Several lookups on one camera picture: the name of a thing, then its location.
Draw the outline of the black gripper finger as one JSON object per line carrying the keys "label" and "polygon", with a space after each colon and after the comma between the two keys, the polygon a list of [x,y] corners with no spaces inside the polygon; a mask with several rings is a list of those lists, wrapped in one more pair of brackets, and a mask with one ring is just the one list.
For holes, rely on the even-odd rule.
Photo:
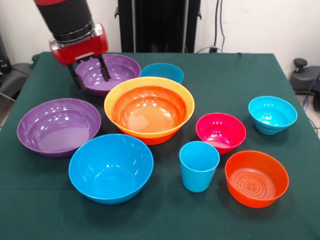
{"label": "black gripper finger", "polygon": [[86,87],[84,85],[84,82],[80,79],[80,77],[76,74],[76,71],[74,70],[74,67],[72,64],[68,65],[68,70],[72,76],[72,79],[74,80],[76,86],[80,90],[85,90]]}
{"label": "black gripper finger", "polygon": [[109,75],[108,69],[106,67],[105,61],[103,59],[103,56],[100,54],[96,58],[99,60],[101,74],[103,76],[103,79],[104,79],[105,82],[108,82],[109,79],[110,79],[110,75]]}

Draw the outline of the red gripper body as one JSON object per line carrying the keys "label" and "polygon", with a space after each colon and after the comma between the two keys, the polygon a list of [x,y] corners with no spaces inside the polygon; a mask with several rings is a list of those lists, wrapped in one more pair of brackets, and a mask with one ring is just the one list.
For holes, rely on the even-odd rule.
{"label": "red gripper body", "polygon": [[91,33],[80,41],[61,43],[52,38],[49,46],[53,56],[63,66],[75,64],[89,56],[99,56],[109,49],[105,29],[100,23],[96,23]]}

